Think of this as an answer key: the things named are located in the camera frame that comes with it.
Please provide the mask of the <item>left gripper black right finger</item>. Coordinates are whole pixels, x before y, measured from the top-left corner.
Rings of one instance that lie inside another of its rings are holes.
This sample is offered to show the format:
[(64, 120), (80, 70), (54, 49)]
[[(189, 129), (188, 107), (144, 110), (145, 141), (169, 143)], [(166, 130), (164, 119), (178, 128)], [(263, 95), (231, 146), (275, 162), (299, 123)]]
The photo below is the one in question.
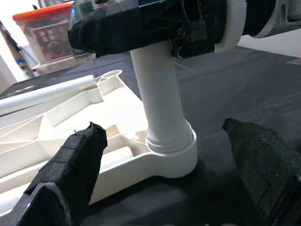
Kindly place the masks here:
[(234, 163), (265, 226), (301, 226), (301, 153), (275, 131), (227, 118)]

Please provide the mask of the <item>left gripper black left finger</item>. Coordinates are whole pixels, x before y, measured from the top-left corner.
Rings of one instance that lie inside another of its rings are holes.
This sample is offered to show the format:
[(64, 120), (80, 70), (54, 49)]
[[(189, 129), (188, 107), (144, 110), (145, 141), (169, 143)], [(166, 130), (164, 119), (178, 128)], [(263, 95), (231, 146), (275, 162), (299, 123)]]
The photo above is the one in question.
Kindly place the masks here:
[(105, 129), (93, 122), (70, 135), (0, 226), (80, 226), (107, 145)]

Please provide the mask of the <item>grey cloth covered ledge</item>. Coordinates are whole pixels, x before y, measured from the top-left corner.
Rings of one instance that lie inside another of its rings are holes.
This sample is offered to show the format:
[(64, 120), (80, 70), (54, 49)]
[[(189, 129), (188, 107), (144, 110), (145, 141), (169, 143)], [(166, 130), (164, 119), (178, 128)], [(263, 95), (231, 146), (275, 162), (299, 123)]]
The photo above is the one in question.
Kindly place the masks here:
[(39, 76), (41, 76), (41, 75), (46, 75), (49, 73), (55, 73), (65, 69), (77, 67), (92, 59), (95, 59), (95, 54), (86, 53), (82, 55), (71, 56), (53, 62), (48, 62), (45, 64), (39, 64), (33, 67), (32, 71), (34, 73), (38, 73)]

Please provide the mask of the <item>white plastic children table top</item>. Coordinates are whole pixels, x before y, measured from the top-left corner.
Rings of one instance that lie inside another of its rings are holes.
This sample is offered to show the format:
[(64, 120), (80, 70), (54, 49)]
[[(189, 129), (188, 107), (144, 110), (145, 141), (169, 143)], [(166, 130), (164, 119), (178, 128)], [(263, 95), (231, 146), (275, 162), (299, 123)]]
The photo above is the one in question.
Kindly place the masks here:
[(90, 203), (98, 202), (152, 176), (180, 178), (196, 166), (197, 147), (157, 153), (146, 143), (147, 121), (141, 100), (120, 79), (120, 70), (96, 85), (0, 117), (0, 219), (75, 131), (90, 122), (106, 130), (103, 154), (128, 146), (133, 157), (100, 170)]

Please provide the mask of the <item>shiny black plastic bag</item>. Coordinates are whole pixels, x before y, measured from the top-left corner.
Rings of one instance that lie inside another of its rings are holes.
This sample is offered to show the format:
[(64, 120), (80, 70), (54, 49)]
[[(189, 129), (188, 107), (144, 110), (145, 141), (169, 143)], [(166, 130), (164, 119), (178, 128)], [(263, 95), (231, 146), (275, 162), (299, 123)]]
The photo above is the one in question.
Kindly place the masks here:
[(107, 0), (74, 0), (69, 15), (69, 23), (74, 24), (80, 21), (90, 15), (99, 4), (106, 2)]

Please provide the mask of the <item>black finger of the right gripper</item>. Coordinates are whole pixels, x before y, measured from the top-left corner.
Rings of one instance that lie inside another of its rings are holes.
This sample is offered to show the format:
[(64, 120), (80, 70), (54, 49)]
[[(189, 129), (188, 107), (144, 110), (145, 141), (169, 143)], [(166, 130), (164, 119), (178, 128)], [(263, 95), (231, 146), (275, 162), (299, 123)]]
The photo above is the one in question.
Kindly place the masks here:
[(165, 3), (104, 5), (72, 26), (69, 43), (102, 57), (170, 40), (175, 38), (175, 22), (166, 9)]

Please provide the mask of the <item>clear box with orange lid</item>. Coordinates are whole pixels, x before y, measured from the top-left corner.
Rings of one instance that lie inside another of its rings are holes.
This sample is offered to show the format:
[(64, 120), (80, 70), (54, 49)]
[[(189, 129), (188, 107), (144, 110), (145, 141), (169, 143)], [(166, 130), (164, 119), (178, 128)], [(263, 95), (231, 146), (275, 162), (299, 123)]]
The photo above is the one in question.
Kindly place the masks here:
[(14, 15), (38, 64), (86, 54), (73, 49), (68, 40), (69, 15), (73, 1)]

